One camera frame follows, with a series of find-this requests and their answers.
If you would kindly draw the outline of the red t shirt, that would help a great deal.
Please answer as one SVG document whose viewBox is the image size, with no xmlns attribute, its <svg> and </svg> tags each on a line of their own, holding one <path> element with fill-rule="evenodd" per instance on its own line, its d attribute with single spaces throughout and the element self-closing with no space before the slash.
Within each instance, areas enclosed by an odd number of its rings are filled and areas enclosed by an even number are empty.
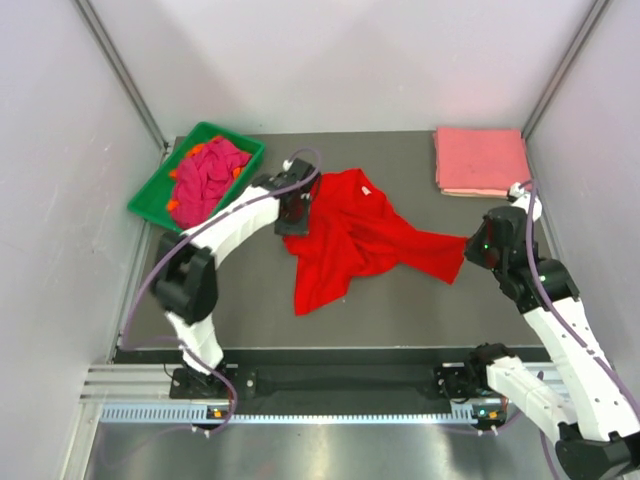
<svg viewBox="0 0 640 480">
<path fill-rule="evenodd" d="M 307 315 L 343 296 L 351 281 L 404 264 L 453 284 L 464 237 L 418 230 L 360 169 L 326 173 L 310 209 L 309 233 L 286 236 L 297 258 L 294 313 Z"/>
</svg>

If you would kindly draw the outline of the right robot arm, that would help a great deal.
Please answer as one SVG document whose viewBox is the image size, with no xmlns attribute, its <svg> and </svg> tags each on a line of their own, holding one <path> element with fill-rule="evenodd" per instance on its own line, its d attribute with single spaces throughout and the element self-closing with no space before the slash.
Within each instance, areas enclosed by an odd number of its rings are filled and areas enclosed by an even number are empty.
<svg viewBox="0 0 640 480">
<path fill-rule="evenodd" d="M 467 261 L 489 270 L 544 345 L 565 395 L 531 372 L 501 343 L 469 352 L 443 396 L 465 403 L 497 395 L 509 400 L 553 446 L 571 479 L 615 479 L 639 469 L 639 409 L 616 379 L 590 328 L 567 268 L 542 258 L 533 239 L 539 206 L 525 198 L 491 209 L 467 241 Z"/>
</svg>

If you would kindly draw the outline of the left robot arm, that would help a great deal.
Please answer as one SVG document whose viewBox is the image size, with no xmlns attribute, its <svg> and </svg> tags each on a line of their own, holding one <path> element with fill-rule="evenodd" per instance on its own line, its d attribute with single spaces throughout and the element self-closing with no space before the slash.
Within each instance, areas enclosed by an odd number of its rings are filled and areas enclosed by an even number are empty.
<svg viewBox="0 0 640 480">
<path fill-rule="evenodd" d="M 183 366 L 173 374 L 174 398 L 215 398 L 226 391 L 223 350 L 213 311 L 217 268 L 253 234 L 272 225 L 277 235 L 306 236 L 319 169 L 287 160 L 275 175 L 261 174 L 211 219 L 181 234 L 162 236 L 149 290 L 174 328 Z"/>
</svg>

